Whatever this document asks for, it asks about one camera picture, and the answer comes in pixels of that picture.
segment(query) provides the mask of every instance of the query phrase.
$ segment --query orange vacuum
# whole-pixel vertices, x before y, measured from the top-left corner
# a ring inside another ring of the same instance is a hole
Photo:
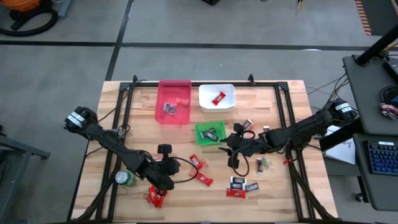
[[[0,28],[0,34],[10,35],[14,37],[27,37],[36,34],[41,34],[51,29],[58,21],[58,13],[52,9],[51,0],[0,0],[0,4],[5,5],[10,9],[10,17],[15,23],[11,26],[12,30],[5,30]],[[51,14],[51,20],[41,27],[18,31],[31,18],[43,14]]]

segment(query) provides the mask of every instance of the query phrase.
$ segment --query red transparent bin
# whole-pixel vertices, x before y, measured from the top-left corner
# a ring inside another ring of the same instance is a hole
[[[186,105],[177,100],[188,100]],[[175,114],[164,110],[166,103],[175,105]],[[161,80],[157,89],[155,120],[160,124],[188,124],[191,110],[190,80]]]

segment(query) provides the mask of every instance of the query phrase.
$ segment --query gray concrete floor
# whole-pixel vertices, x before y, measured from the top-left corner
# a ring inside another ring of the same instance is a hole
[[[0,40],[115,42],[128,0],[78,0],[50,31]],[[363,32],[353,0],[308,0],[296,15],[296,0],[135,0],[123,42],[369,46],[378,37]],[[0,7],[0,26],[11,23]],[[29,22],[33,27],[45,15]],[[0,45],[0,124],[8,136],[51,151],[29,164],[11,220],[61,222],[67,217],[87,142],[64,131],[77,106],[95,109],[113,47]],[[305,80],[321,86],[344,73],[342,57],[361,52],[247,49],[122,48],[112,80],[189,78]],[[333,85],[324,88],[333,91]],[[349,86],[339,94],[354,105]],[[309,96],[322,107],[324,93]],[[340,218],[396,223],[398,213],[377,212],[353,201],[355,177],[330,176]]]

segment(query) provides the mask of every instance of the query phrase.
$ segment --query black floor stripe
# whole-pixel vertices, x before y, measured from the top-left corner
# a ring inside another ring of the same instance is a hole
[[[118,57],[119,57],[120,47],[121,47],[121,44],[123,41],[124,33],[126,32],[127,23],[129,22],[129,16],[130,16],[130,12],[131,12],[132,2],[134,2],[134,0],[129,0],[129,2],[127,3],[126,11],[124,12],[124,16],[123,16],[123,21],[120,26],[118,39],[116,41],[116,46],[113,49],[111,61],[109,63],[109,67],[108,67],[108,71],[106,72],[105,81],[112,80],[113,71],[116,66],[116,61],[118,60]]]
[[[122,43],[121,47],[137,48],[183,48],[183,49],[258,49],[258,50],[337,50],[365,51],[370,46],[319,46],[319,45],[264,45],[264,44],[183,44],[183,43]]]
[[[0,45],[24,46],[69,46],[69,47],[114,47],[115,42],[64,42],[64,41],[21,41],[0,40]]]

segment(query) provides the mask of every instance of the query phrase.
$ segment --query green can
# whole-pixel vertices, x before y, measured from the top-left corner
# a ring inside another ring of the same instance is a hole
[[[126,187],[133,187],[137,183],[136,176],[128,170],[121,170],[117,172],[114,178],[118,184]]]

